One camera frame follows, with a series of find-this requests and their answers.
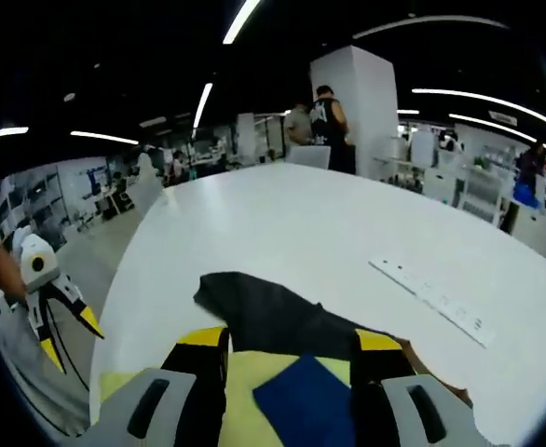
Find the desk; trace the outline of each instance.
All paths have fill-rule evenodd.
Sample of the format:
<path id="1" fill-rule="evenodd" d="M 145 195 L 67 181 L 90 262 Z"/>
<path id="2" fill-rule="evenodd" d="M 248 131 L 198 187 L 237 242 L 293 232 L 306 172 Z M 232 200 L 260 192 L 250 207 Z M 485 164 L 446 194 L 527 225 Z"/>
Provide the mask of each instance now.
<path id="1" fill-rule="evenodd" d="M 115 188 L 112 188 L 110 189 L 109 191 L 106 191 L 104 193 L 100 193 L 98 194 L 97 196 L 95 196 L 95 203 L 97 204 L 97 206 L 99 207 L 99 210 L 101 212 L 105 211 L 105 210 L 102 210 L 102 206 L 101 206 L 101 202 L 102 201 L 107 201 L 107 202 L 112 202 L 112 206 L 116 209 L 116 212 L 118 214 L 121 214 L 122 211 L 120 210 L 120 208 L 117 206 L 116 204 L 116 200 L 114 199 L 114 194 L 116 194 L 116 189 Z"/>
<path id="2" fill-rule="evenodd" d="M 202 158 L 200 160 L 193 161 L 192 166 L 214 165 L 218 161 L 219 161 L 219 158 Z"/>
<path id="3" fill-rule="evenodd" d="M 194 304 L 199 277 L 238 270 L 337 315 L 412 341 L 466 387 L 479 430 L 522 439 L 546 413 L 546 260 L 497 228 L 360 177 L 272 163 L 176 186 L 141 221 L 112 282 L 95 343 L 90 416 L 103 372 L 159 365 L 183 334 L 221 324 Z M 477 309 L 488 349 L 371 267 L 410 269 Z"/>

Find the white cabinet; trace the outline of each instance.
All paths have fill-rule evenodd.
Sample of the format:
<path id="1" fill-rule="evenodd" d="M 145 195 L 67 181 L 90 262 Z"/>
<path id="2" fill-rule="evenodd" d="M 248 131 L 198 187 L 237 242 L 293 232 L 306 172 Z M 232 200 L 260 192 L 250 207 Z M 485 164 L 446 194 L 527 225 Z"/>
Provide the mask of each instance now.
<path id="1" fill-rule="evenodd" d="M 434 140 L 434 134 L 425 130 L 419 130 L 412 136 L 412 163 L 417 166 L 432 166 Z"/>
<path id="2" fill-rule="evenodd" d="M 546 211 L 519 205 L 512 236 L 546 258 Z"/>
<path id="3" fill-rule="evenodd" d="M 453 207 L 456 196 L 457 178 L 443 169 L 424 170 L 422 194 Z"/>

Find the yellow cloth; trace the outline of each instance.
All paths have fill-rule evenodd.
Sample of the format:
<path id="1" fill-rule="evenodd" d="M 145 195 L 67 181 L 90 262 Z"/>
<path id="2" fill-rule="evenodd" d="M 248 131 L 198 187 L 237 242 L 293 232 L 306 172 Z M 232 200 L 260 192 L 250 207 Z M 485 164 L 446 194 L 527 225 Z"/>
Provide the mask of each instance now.
<path id="1" fill-rule="evenodd" d="M 317 358 L 335 377 L 349 386 L 349 362 Z M 298 360 L 297 356 L 244 351 L 229 354 L 227 400 L 219 447 L 282 447 L 264 414 L 256 406 L 253 390 Z M 104 372 L 100 378 L 101 403 L 125 385 L 137 372 Z"/>

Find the fluorescent light strip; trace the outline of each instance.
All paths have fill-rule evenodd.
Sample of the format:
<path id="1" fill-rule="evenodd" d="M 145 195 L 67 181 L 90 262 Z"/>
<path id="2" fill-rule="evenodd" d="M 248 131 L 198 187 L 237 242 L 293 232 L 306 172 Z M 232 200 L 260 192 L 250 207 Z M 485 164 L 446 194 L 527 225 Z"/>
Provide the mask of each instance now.
<path id="1" fill-rule="evenodd" d="M 110 140 L 112 142 L 127 142 L 128 144 L 138 144 L 134 140 L 128 140 L 126 138 L 112 137 L 111 135 L 103 135 L 101 133 L 91 133 L 91 132 L 79 132 L 78 130 L 73 130 L 70 132 L 71 135 L 75 137 L 90 137 L 90 138 L 99 138 L 100 140 Z"/>
<path id="2" fill-rule="evenodd" d="M 200 96 L 200 101 L 198 102 L 197 114 L 195 115 L 195 124 L 192 126 L 194 129 L 198 127 L 198 123 L 200 122 L 200 116 L 202 115 L 202 109 L 205 108 L 205 103 L 207 102 L 207 98 L 209 98 L 209 93 L 211 92 L 212 88 L 213 83 L 210 82 L 202 90 L 202 95 Z"/>
<path id="3" fill-rule="evenodd" d="M 244 5 L 242 5 L 238 15 L 234 21 L 232 21 L 229 30 L 227 30 L 227 34 L 224 38 L 224 45 L 231 45 L 234 43 L 234 40 L 236 40 L 242 26 L 244 26 L 244 23 L 246 23 L 246 20 L 248 20 L 260 2 L 261 0 L 246 0 L 244 2 Z"/>
<path id="4" fill-rule="evenodd" d="M 165 123 L 166 119 L 165 116 L 158 116 L 157 118 L 148 119 L 146 121 L 143 121 L 139 124 L 142 128 L 150 128 L 151 126 L 154 126 L 155 124 L 161 124 Z"/>
<path id="5" fill-rule="evenodd" d="M 29 128 L 3 128 L 0 129 L 0 137 L 6 137 L 7 135 L 20 135 L 27 133 Z"/>
<path id="6" fill-rule="evenodd" d="M 529 135 L 525 135 L 524 133 L 520 132 L 519 130 L 506 128 L 505 126 L 501 126 L 500 124 L 491 123 L 490 121 L 484 121 L 483 119 L 478 118 L 472 118 L 470 116 L 464 116 L 464 115 L 456 115 L 456 114 L 449 114 L 452 118 L 455 119 L 461 119 L 463 121 L 470 121 L 472 123 L 478 123 L 483 124 L 485 126 L 489 126 L 491 128 L 495 129 L 501 129 L 506 132 L 512 133 L 513 135 L 517 135 L 520 138 L 523 138 L 524 140 L 528 140 L 529 142 L 536 142 L 536 139 L 534 137 L 530 137 Z"/>
<path id="7" fill-rule="evenodd" d="M 466 98 L 474 98 L 476 100 L 494 102 L 495 104 L 505 105 L 507 107 L 511 107 L 512 109 L 519 110 L 520 112 L 524 112 L 525 114 L 532 115 L 535 118 L 539 119 L 540 121 L 544 121 L 546 123 L 546 116 L 541 115 L 538 112 L 534 112 L 533 110 L 526 109 L 525 107 L 514 104 L 513 102 L 499 100 L 491 96 L 479 95 L 477 93 L 468 93 L 465 91 L 443 90 L 439 88 L 412 88 L 412 93 L 434 93 L 437 95 L 463 96 Z"/>
<path id="8" fill-rule="evenodd" d="M 480 17 L 453 16 L 453 15 L 452 16 L 424 16 L 424 17 L 416 17 L 412 19 L 394 21 L 393 23 L 387 23 L 385 25 L 376 26 L 375 28 L 371 28 L 368 31 L 363 31 L 362 33 L 354 34 L 352 36 L 352 39 L 360 39 L 361 37 L 365 37 L 366 35 L 369 35 L 369 34 L 380 33 L 381 31 L 390 30 L 392 28 L 398 28 L 400 26 L 414 25 L 416 23 L 430 23 L 434 21 L 467 21 L 471 23 L 481 23 L 484 25 L 490 25 L 490 26 L 496 26 L 498 28 L 509 29 L 507 25 L 499 23 L 498 21 L 482 19 Z"/>

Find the blue object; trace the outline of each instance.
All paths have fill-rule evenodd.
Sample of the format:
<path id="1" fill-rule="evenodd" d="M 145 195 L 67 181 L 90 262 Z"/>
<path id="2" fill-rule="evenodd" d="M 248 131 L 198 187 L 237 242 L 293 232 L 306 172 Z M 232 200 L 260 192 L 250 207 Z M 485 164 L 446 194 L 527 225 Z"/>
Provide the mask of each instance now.
<path id="1" fill-rule="evenodd" d="M 519 202 L 522 202 L 528 207 L 537 208 L 539 205 L 538 200 L 534 197 L 532 190 L 525 183 L 517 182 L 513 188 L 513 198 Z"/>
<path id="2" fill-rule="evenodd" d="M 304 356 L 253 391 L 285 447 L 355 445 L 347 386 Z"/>

